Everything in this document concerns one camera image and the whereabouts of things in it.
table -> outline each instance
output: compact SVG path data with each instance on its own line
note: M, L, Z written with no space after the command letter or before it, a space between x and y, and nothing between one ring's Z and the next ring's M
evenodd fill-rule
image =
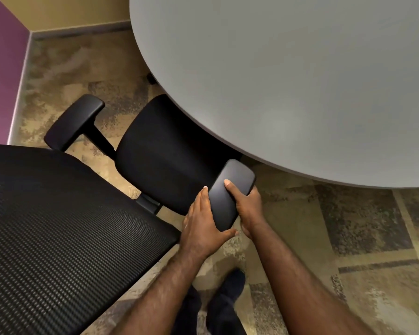
M130 0L130 17L219 139L317 179L419 187L419 0Z

wall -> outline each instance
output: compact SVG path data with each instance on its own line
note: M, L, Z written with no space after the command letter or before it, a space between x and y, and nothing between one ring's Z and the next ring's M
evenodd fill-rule
M30 31L129 20L128 0L1 0Z
M29 31L0 2L0 143L6 144Z

person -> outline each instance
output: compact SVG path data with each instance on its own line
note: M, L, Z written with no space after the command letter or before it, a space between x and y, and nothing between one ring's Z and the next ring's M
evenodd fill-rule
M374 334L267 224L256 187L246 196L229 180L225 180L225 186L236 200L241 228L257 249L289 334ZM178 252L112 334L196 334L201 302L191 283L205 259L238 233L235 229L217 230L208 188L204 187L184 218ZM244 284L244 273L235 269L208 303L206 326L212 335L245 334L233 308Z

hand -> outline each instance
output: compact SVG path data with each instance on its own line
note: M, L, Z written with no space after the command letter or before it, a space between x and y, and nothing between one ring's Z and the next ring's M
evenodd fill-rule
M254 186L250 194L246 196L243 195L230 180L225 179L223 183L225 184L225 188L235 198L242 230L245 235L251 239L251 231L254 226L266 223L262 213L261 195L256 186Z
M183 220L180 250L190 253L203 262L226 241L238 234L239 232L234 228L223 232L216 228L208 197L208 187L204 186Z

baseboard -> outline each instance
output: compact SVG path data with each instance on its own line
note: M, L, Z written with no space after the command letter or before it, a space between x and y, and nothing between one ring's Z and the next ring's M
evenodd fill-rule
M33 32L33 40L46 39L50 37L68 37L76 36L82 34L91 34L91 33L105 33L105 32L115 32L118 30L125 30L132 28L130 20L120 21L120 22L111 22L111 23L102 23L94 24L91 26L81 26L81 27L69 27L61 29L53 29L47 31L38 31Z
M26 44L25 59L23 60L22 73L20 74L19 88L17 90L16 103L14 105L14 112L12 114L11 127L9 129L8 141L6 142L8 145L15 143L20 128L24 101L22 88L25 86L26 80L28 78L28 59L31 56L31 51L33 49L33 41L33 33L29 32L28 43Z

